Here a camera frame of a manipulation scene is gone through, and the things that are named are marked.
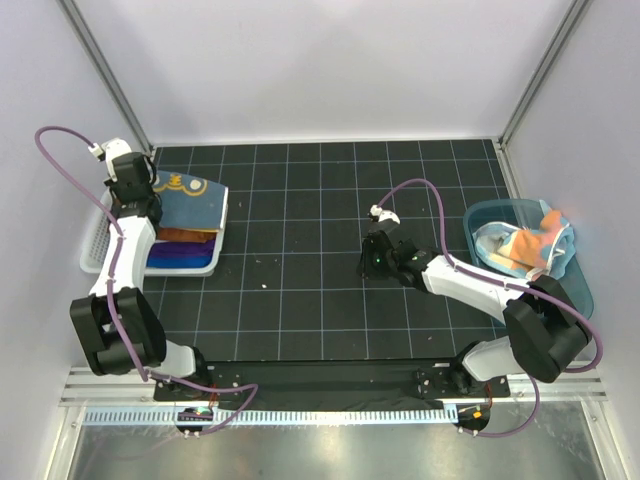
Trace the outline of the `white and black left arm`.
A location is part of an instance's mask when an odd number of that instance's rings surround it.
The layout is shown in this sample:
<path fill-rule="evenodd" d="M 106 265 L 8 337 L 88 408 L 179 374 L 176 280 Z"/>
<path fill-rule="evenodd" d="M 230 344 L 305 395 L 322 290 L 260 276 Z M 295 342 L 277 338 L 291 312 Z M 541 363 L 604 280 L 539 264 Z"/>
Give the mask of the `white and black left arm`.
<path fill-rule="evenodd" d="M 153 190 L 156 169 L 142 153 L 106 160 L 112 206 L 109 245 L 98 280 L 88 296 L 71 303 L 70 316 L 94 374 L 143 380 L 176 380 L 190 400 L 208 395 L 212 377 L 201 352 L 169 341 L 143 294 L 147 260 L 162 216 Z"/>

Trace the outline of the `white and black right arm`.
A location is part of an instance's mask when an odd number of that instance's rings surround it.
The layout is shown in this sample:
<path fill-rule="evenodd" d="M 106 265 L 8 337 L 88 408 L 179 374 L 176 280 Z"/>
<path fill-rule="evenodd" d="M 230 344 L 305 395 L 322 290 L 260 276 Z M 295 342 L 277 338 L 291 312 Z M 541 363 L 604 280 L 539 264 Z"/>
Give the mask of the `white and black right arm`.
<path fill-rule="evenodd" d="M 451 298 L 500 321 L 506 335 L 478 341 L 458 356 L 452 388 L 473 396 L 486 381 L 524 373 L 552 383 L 588 346 L 593 334 L 562 285 L 548 276 L 529 283 L 493 274 L 404 238 L 393 220 L 372 221 L 362 241 L 358 274 L 393 278 L 425 294 Z"/>

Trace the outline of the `brown towel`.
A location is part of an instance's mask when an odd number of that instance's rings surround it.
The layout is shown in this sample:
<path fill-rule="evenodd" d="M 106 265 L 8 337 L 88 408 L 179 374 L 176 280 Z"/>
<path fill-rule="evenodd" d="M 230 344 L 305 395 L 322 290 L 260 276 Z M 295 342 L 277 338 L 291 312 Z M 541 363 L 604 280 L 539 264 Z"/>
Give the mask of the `brown towel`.
<path fill-rule="evenodd" d="M 178 228 L 160 228 L 156 234 L 158 242 L 172 243 L 207 243 L 214 240 L 217 231 L 199 231 Z"/>

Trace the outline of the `yellow and blue cat towel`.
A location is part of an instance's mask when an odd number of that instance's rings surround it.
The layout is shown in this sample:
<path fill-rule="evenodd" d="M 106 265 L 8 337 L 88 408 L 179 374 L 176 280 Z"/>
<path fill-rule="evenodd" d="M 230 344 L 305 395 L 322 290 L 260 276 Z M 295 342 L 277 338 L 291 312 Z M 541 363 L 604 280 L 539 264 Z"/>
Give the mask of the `yellow and blue cat towel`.
<path fill-rule="evenodd" d="M 217 232 L 226 224 L 228 188 L 184 173 L 159 170 L 153 185 L 162 204 L 160 226 Z"/>

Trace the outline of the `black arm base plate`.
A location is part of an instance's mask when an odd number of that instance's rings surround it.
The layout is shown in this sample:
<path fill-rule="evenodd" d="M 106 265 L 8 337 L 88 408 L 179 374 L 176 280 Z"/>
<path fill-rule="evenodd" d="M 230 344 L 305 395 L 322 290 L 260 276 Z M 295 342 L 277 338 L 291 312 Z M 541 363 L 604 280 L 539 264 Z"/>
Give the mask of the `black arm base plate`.
<path fill-rule="evenodd" d="M 258 385 L 250 407 L 276 412 L 431 411 L 451 399 L 510 396 L 507 379 L 478 383 L 446 359 L 209 362 L 208 385 Z"/>

